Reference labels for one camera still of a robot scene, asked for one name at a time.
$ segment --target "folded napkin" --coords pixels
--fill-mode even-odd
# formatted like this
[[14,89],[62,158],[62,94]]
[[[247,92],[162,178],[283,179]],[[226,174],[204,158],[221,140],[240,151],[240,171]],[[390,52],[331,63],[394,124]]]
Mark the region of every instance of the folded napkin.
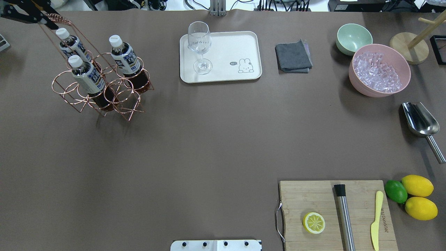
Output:
[[297,43],[276,45],[279,68],[285,73],[309,73],[313,67],[308,44]]

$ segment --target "ice scoop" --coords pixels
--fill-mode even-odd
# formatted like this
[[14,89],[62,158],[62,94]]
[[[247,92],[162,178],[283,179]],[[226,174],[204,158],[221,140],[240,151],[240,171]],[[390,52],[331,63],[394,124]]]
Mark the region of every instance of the ice scoop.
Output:
[[432,136],[440,130],[440,125],[432,114],[430,114],[430,112],[421,102],[403,103],[403,109],[404,113],[406,114],[409,129],[418,137],[426,137],[430,148],[438,160],[438,163],[446,163],[446,159],[443,157],[440,148],[438,148],[438,145]]

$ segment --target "cutting board handle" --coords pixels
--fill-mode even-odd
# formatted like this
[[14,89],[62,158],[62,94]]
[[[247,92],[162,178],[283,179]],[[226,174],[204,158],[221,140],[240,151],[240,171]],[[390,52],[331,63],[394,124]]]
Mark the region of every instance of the cutting board handle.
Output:
[[282,239],[282,242],[285,243],[285,237],[283,237],[282,233],[280,233],[280,231],[279,231],[279,221],[278,221],[278,219],[277,219],[277,214],[279,213],[279,210],[280,210],[281,208],[282,208],[282,201],[280,201],[280,203],[279,203],[279,207],[278,207],[277,210],[276,210],[276,229],[277,229],[277,232],[278,232],[279,235],[280,235],[280,238]]

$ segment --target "black muddler tip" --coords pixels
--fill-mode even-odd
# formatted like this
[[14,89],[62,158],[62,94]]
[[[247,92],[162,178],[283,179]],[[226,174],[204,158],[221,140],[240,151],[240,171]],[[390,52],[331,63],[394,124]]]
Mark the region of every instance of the black muddler tip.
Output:
[[337,197],[341,197],[341,196],[345,197],[345,185],[344,184],[334,185],[334,188],[335,188]]

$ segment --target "wooden cutting board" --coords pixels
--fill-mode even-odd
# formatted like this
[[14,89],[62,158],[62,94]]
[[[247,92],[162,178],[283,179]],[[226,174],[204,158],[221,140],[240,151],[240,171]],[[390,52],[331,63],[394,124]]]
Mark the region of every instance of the wooden cutting board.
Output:
[[[398,251],[382,180],[284,180],[279,184],[284,218],[285,251],[343,251],[342,225],[333,185],[345,184],[353,240],[357,251],[373,251],[370,225],[375,220],[375,194],[384,193],[379,247]],[[305,214],[317,212],[325,219],[320,234],[307,232]]]

